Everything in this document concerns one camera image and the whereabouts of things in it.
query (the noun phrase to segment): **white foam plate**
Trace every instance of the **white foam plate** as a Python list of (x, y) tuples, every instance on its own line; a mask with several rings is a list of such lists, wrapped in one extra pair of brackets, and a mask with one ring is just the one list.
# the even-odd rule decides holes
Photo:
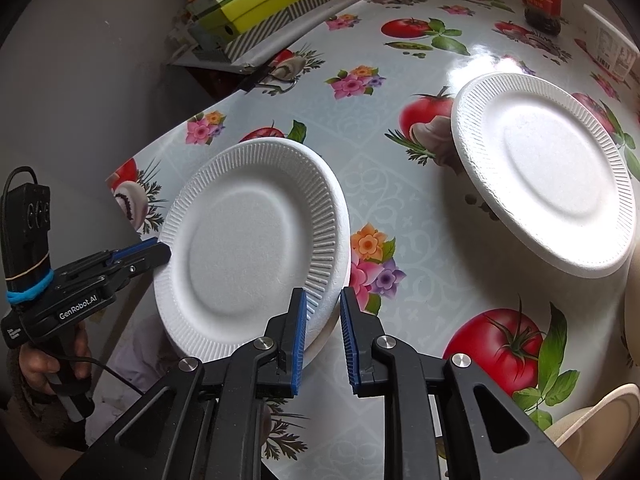
[(479, 193), (529, 249), (587, 278), (622, 265), (636, 227), (634, 194), (587, 108), (543, 79), (492, 73), (458, 93), (451, 125)]
[(270, 137), (221, 152), (181, 190), (160, 241), (172, 257), (154, 276), (158, 310), (186, 355), (231, 355), (287, 311), (296, 286), (307, 294), (305, 362), (337, 321), (347, 206), (329, 166), (298, 142)]

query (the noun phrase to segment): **floral tablecloth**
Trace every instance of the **floral tablecloth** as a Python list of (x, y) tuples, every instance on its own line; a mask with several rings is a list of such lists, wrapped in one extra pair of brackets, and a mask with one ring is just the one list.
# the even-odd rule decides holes
[[(545, 264), (473, 188), (452, 142), (452, 99), (493, 71), (574, 95), (640, 191), (638, 78), (616, 82), (569, 23), (556, 39), (533, 31), (521, 0), (360, 1), (280, 53), (255, 89), (180, 124), (109, 184), (148, 237), (221, 150), (263, 136), (304, 142), (344, 190), (360, 307), (419, 352), (471, 355), (545, 429), (636, 380), (620, 317), (628, 266), (586, 280)], [(300, 395), (270, 407), (264, 456), (279, 478), (382, 477), (383, 403), (352, 395), (337, 330)]]

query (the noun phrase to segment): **finger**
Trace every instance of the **finger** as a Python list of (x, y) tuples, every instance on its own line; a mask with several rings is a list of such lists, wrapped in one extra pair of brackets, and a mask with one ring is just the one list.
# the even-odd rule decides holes
[[(84, 355), (78, 357), (91, 357), (91, 350), (87, 347)], [(91, 375), (91, 363), (86, 362), (77, 362), (74, 364), (74, 372), (76, 374), (76, 378), (84, 379)]]
[[(74, 341), (74, 351), (78, 357), (91, 357), (89, 350), (89, 336), (87, 335), (84, 321), (76, 326), (76, 340)], [(76, 378), (84, 379), (91, 375), (91, 363), (77, 362), (74, 364)]]
[(20, 348), (18, 362), (20, 371), (31, 388), (48, 395), (54, 394), (44, 374), (55, 373), (60, 369), (56, 359), (28, 345), (23, 345)]
[(60, 363), (55, 357), (51, 357), (30, 345), (20, 347), (18, 360), (23, 374), (47, 374), (60, 370)]
[(78, 357), (85, 357), (89, 348), (89, 336), (84, 327), (84, 322), (78, 323), (76, 326), (76, 339), (74, 340), (74, 353)]

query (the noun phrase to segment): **metal screw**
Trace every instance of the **metal screw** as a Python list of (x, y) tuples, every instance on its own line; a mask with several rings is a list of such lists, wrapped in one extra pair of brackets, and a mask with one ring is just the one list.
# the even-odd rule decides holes
[(193, 372), (198, 367), (198, 360), (195, 357), (185, 357), (178, 363), (178, 368), (183, 372)]
[(376, 343), (381, 348), (387, 348), (387, 349), (393, 348), (394, 346), (396, 346), (395, 338), (389, 335), (381, 335), (378, 339), (376, 339)]
[(273, 346), (273, 339), (265, 335), (262, 335), (258, 339), (254, 339), (254, 346), (258, 350), (268, 350)]
[(451, 362), (458, 368), (466, 368), (471, 364), (471, 357), (466, 354), (453, 354)]

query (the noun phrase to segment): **black cable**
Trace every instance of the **black cable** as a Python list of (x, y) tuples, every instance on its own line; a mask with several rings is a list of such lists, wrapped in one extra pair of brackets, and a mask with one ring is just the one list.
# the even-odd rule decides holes
[(93, 365), (96, 365), (97, 367), (102, 368), (105, 372), (110, 373), (117, 380), (119, 380), (121, 383), (127, 385), (129, 388), (134, 390), (140, 396), (143, 396), (145, 394), (135, 384), (131, 383), (130, 381), (127, 381), (123, 376), (121, 376), (119, 373), (117, 373), (116, 371), (114, 371), (111, 368), (109, 368), (106, 364), (103, 364), (100, 361), (98, 361), (98, 359), (94, 359), (92, 357), (77, 357), (77, 356), (71, 357), (71, 356), (68, 356), (68, 355), (58, 355), (58, 354), (54, 354), (53, 352), (50, 352), (47, 349), (42, 348), (41, 346), (35, 346), (35, 347), (38, 350), (42, 350), (45, 354), (47, 354), (47, 355), (49, 355), (49, 356), (51, 356), (53, 358), (56, 358), (59, 361), (63, 360), (63, 361), (71, 361), (71, 362), (75, 362), (75, 363), (91, 363)]

